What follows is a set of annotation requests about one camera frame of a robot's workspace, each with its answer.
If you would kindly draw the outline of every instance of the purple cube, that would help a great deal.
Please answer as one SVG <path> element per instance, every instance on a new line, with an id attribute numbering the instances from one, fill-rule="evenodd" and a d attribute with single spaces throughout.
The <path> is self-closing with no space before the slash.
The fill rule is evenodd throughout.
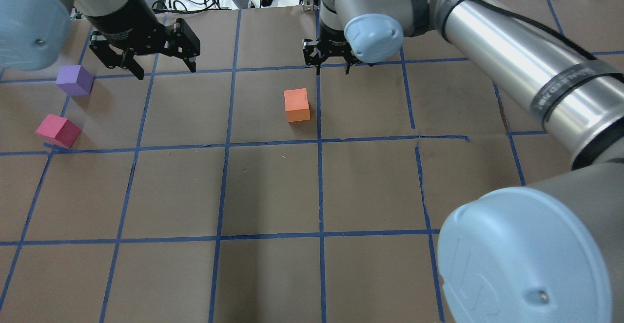
<path id="1" fill-rule="evenodd" d="M 63 66 L 58 71 L 56 86 L 69 96 L 89 95 L 93 86 L 93 75 L 81 65 Z"/>

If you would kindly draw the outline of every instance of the light blue joint cap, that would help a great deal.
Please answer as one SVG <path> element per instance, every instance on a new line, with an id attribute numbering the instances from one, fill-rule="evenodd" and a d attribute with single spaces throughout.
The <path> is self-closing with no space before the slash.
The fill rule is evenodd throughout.
<path id="1" fill-rule="evenodd" d="M 554 197 L 506 188 L 455 210 L 438 240 L 457 323 L 610 323 L 606 263 L 589 230 Z"/>
<path id="2" fill-rule="evenodd" d="M 347 23 L 345 38 L 358 59 L 377 63 L 401 49 L 404 35 L 396 19 L 384 14 L 365 14 Z"/>
<path id="3" fill-rule="evenodd" d="M 59 0 L 0 0 L 0 67 L 40 70 L 59 57 L 71 28 Z"/>

